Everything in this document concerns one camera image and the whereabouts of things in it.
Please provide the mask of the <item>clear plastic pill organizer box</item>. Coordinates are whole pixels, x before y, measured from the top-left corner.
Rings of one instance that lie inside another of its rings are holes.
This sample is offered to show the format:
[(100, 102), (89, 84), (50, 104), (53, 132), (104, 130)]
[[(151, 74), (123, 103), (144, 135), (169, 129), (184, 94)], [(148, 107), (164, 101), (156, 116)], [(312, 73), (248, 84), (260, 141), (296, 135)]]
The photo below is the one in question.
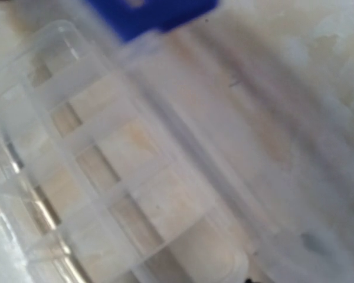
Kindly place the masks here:
[(0, 1), (0, 282), (354, 282), (354, 1)]

